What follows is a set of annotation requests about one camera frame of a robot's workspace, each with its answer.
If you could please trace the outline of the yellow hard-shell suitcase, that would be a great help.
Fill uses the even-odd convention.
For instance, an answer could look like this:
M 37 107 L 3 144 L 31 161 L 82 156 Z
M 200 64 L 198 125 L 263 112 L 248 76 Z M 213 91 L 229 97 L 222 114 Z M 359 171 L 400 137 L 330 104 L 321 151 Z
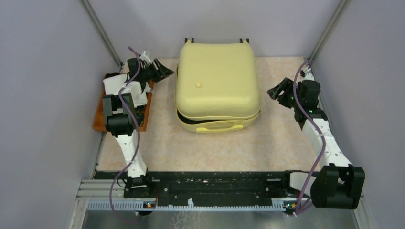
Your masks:
M 260 115 L 255 54 L 247 38 L 221 44 L 186 39 L 175 82 L 176 116 L 187 131 L 241 130 Z

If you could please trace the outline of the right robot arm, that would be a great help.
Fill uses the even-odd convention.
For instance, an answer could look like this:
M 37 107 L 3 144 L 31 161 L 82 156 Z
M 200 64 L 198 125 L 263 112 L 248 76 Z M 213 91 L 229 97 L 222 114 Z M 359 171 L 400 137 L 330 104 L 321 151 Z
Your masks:
M 355 167 L 338 146 L 326 113 L 318 106 L 321 86 L 314 80 L 298 83 L 285 78 L 267 91 L 280 105 L 292 108 L 301 131 L 309 139 L 318 157 L 320 172 L 291 172 L 280 183 L 280 191 L 287 197 L 298 191 L 299 198 L 310 197 L 316 208 L 356 209 L 365 181 L 365 171 Z

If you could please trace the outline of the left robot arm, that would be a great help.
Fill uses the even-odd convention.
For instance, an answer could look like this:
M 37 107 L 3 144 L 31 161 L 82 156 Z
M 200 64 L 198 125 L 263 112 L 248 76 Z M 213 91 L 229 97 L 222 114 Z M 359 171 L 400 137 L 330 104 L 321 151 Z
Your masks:
M 157 83 L 174 72 L 158 59 L 147 57 L 129 59 L 127 66 L 127 73 L 103 80 L 106 93 L 102 98 L 104 124 L 124 156 L 127 188 L 134 188 L 141 197 L 148 197 L 153 192 L 153 184 L 148 181 L 148 169 L 139 152 L 140 129 L 135 117 L 139 102 L 133 99 L 151 92 L 149 82 Z

